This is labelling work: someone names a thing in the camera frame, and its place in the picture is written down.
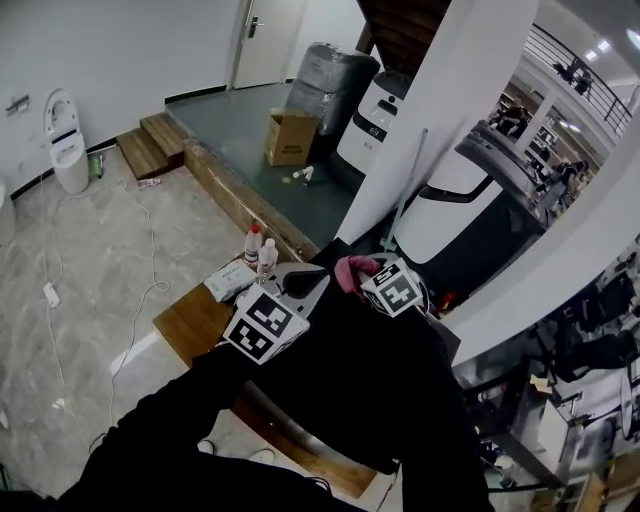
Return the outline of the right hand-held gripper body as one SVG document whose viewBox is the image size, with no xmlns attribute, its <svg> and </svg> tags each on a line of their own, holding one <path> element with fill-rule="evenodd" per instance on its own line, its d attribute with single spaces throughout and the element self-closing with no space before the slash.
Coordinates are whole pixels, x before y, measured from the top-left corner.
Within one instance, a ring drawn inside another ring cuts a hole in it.
<svg viewBox="0 0 640 512">
<path fill-rule="evenodd" d="M 378 312 L 391 318 L 413 307 L 425 316 L 430 307 L 426 285 L 402 258 L 366 278 L 361 290 Z"/>
</svg>

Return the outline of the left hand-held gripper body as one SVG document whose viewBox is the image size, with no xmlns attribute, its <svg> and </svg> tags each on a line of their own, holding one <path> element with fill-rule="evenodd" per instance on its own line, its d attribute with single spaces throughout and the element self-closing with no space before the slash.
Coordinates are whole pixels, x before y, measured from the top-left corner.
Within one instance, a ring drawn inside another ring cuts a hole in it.
<svg viewBox="0 0 640 512">
<path fill-rule="evenodd" d="M 304 298 L 274 295 L 252 284 L 239 302 L 222 335 L 257 364 L 264 364 L 287 349 L 310 328 L 308 317 L 320 299 L 320 285 Z"/>
</svg>

